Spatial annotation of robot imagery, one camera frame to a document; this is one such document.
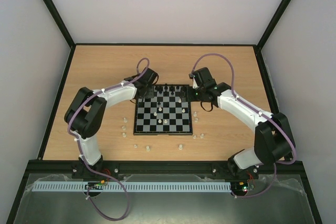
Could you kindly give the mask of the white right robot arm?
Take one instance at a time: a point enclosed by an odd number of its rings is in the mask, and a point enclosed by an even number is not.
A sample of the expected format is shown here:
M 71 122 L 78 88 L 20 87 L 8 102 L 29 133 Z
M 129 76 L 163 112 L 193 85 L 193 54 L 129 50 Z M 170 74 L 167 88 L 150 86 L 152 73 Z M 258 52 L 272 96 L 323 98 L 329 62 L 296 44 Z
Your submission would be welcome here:
M 241 98 L 224 82 L 216 83 L 208 68 L 192 71 L 194 95 L 197 101 L 209 102 L 212 107 L 229 112 L 254 133 L 254 146 L 239 151 L 228 159 L 232 176 L 242 177 L 247 169 L 256 165 L 272 165 L 289 153 L 294 153 L 295 143 L 287 117 L 272 114 Z

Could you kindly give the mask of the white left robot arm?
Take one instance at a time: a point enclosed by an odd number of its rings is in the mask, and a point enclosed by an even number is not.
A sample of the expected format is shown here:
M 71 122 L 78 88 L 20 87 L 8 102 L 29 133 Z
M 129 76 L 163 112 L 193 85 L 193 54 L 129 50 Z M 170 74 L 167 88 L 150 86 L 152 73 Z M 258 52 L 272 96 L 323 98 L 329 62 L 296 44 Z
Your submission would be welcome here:
M 102 124 L 106 109 L 127 100 L 146 94 L 159 75 L 148 68 L 142 73 L 125 78 L 120 83 L 100 90 L 83 87 L 65 113 L 68 133 L 75 137 L 79 147 L 79 158 L 89 166 L 101 160 L 97 132 Z

